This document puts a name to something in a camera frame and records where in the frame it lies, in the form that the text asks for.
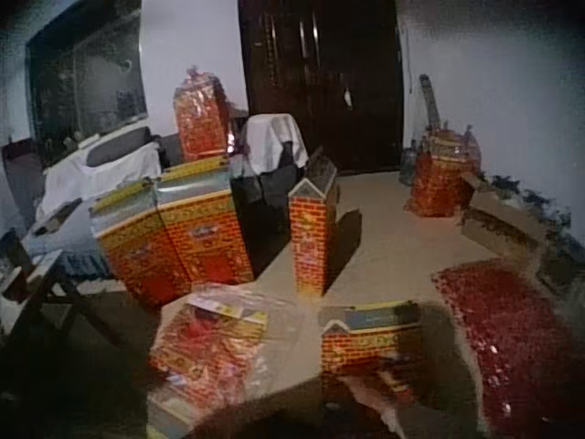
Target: dark window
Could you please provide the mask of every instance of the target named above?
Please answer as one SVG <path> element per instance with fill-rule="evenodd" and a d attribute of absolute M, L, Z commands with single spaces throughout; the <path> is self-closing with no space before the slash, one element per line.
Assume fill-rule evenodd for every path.
<path fill-rule="evenodd" d="M 70 154 L 64 141 L 111 132 L 146 115 L 139 0 L 85 0 L 28 43 L 29 108 L 45 166 Z"/>

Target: beige floor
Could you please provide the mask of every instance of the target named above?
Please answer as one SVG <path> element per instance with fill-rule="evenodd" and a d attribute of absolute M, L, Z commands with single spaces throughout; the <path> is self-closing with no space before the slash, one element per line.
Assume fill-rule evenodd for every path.
<path fill-rule="evenodd" d="M 319 374 L 320 305 L 350 305 L 410 299 L 423 305 L 430 370 L 437 383 L 431 403 L 473 422 L 481 395 L 477 366 L 461 331 L 452 328 L 449 311 L 431 283 L 431 274 L 463 262 L 493 257 L 464 238 L 454 219 L 421 219 L 403 210 L 409 191 L 398 174 L 370 174 L 339 179 L 337 217 L 358 209 L 363 218 L 361 245 L 318 303 L 295 293 L 293 255 L 287 246 L 261 275 L 247 285 L 253 292 L 297 302 L 305 319 L 298 343 L 275 384 L 288 389 Z M 163 310 L 163 321 L 178 304 Z M 310 404 L 305 401 L 304 409 Z"/>

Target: paper packaging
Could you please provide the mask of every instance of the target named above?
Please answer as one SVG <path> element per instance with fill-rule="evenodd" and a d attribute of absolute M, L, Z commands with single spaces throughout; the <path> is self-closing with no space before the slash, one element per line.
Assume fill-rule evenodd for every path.
<path fill-rule="evenodd" d="M 475 192 L 463 216 L 463 236 L 491 251 L 527 261 L 540 254 L 548 229 L 529 212 L 508 206 L 495 187 L 472 173 L 462 175 Z"/>

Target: hand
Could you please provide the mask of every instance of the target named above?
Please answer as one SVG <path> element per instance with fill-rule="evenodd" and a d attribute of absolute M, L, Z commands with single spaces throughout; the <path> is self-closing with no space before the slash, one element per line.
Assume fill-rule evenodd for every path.
<path fill-rule="evenodd" d="M 347 386 L 357 402 L 375 410 L 379 414 L 388 409 L 394 409 L 396 405 L 389 390 L 388 393 L 379 390 L 388 388 L 380 379 L 367 380 L 361 377 L 340 377 L 339 380 Z"/>

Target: blue cloth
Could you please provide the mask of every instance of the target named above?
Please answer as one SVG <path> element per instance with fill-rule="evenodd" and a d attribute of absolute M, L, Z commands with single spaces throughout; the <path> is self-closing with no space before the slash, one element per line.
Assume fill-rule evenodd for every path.
<path fill-rule="evenodd" d="M 62 250 L 59 264 L 68 276 L 78 280 L 112 278 L 106 256 L 91 233 L 90 208 L 94 202 L 95 199 L 83 201 L 55 233 L 28 233 L 22 244 L 31 258 Z"/>

